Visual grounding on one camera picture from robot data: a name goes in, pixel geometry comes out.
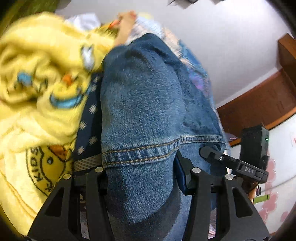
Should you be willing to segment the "person's right hand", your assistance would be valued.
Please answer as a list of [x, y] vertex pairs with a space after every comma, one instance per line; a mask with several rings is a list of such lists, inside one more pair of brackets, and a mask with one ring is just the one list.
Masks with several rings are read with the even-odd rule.
[[255, 197], [260, 196], [260, 193], [261, 193], [261, 188], [259, 184], [256, 184], [255, 187], [250, 192], [248, 192], [249, 200], [253, 202]]

